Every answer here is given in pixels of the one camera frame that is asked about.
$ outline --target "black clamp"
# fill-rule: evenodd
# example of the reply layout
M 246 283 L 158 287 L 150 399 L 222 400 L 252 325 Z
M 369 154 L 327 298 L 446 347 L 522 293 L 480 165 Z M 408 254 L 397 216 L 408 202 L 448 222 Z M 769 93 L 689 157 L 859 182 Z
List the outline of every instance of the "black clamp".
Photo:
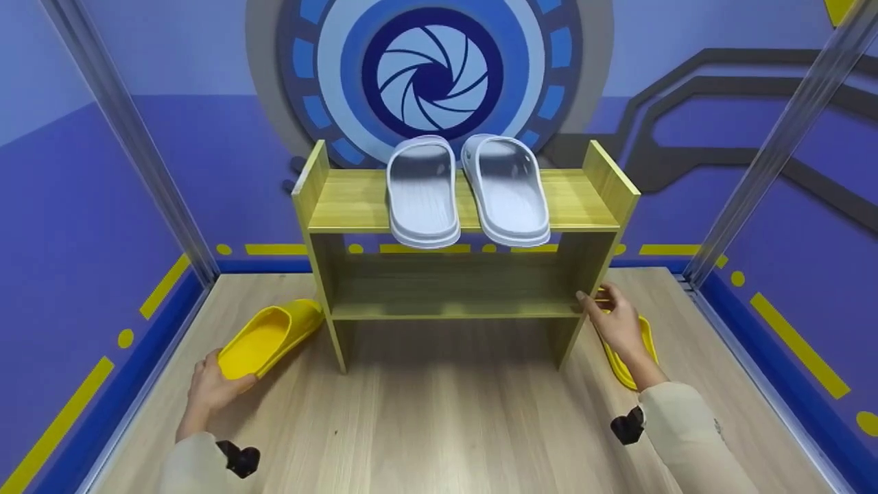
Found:
M 644 433 L 644 412 L 636 406 L 628 415 L 614 418 L 609 423 L 609 428 L 625 446 L 634 444 L 640 440 L 640 434 Z
M 232 441 L 218 441 L 217 447 L 226 456 L 226 469 L 239 478 L 247 478 L 259 468 L 259 450 L 254 447 L 239 449 Z

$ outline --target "wooden shoe rack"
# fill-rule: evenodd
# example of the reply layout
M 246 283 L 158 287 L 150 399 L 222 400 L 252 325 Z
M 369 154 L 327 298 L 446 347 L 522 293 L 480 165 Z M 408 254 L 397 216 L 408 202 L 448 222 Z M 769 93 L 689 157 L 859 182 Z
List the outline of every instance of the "wooden shoe rack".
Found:
M 380 319 L 544 319 L 560 367 L 582 325 L 574 294 L 597 291 L 640 192 L 597 141 L 581 168 L 541 178 L 556 251 L 349 253 L 345 234 L 390 233 L 385 171 L 333 170 L 317 141 L 292 201 L 342 372 L 356 321 Z M 461 230 L 480 232 L 461 171 L 456 184 Z

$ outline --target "sleeve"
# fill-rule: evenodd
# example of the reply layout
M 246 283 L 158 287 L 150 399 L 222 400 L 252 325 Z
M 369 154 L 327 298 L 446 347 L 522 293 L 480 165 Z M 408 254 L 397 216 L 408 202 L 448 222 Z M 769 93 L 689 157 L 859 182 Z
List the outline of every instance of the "sleeve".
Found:
M 758 492 L 698 391 L 663 382 L 641 393 L 640 403 L 644 430 L 684 494 Z
M 159 494 L 227 494 L 226 463 L 212 434 L 194 434 L 176 443 L 162 464 Z

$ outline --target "wrist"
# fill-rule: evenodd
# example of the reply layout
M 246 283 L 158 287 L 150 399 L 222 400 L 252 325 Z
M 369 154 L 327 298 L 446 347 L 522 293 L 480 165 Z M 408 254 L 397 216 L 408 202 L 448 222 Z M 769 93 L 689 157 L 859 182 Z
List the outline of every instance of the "wrist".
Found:
M 176 429 L 176 441 L 184 440 L 191 435 L 207 431 L 207 422 L 211 417 L 209 408 L 188 403 L 180 425 Z
M 188 402 L 183 417 L 193 422 L 207 422 L 211 415 L 213 415 L 213 410 L 211 410 L 210 406 Z
M 643 367 L 648 366 L 650 364 L 655 365 L 655 361 L 652 360 L 652 356 L 646 351 L 646 348 L 634 348 L 632 350 L 628 350 L 627 352 L 616 352 L 619 354 L 619 358 L 622 359 L 622 362 L 626 367 Z

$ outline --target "blue baseboard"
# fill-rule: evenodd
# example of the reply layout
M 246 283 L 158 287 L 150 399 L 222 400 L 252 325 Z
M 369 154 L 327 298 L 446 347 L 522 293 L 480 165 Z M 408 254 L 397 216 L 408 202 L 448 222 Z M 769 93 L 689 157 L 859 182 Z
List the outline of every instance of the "blue baseboard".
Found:
M 756 316 L 716 272 L 708 276 L 701 292 L 847 482 L 857 492 L 878 492 L 878 461 Z
M 55 464 L 33 492 L 76 492 L 201 293 L 195 273 L 187 272 L 144 338 L 134 347 L 131 358 L 111 374 L 106 391 L 91 413 L 83 418 L 76 434 L 56 453 Z

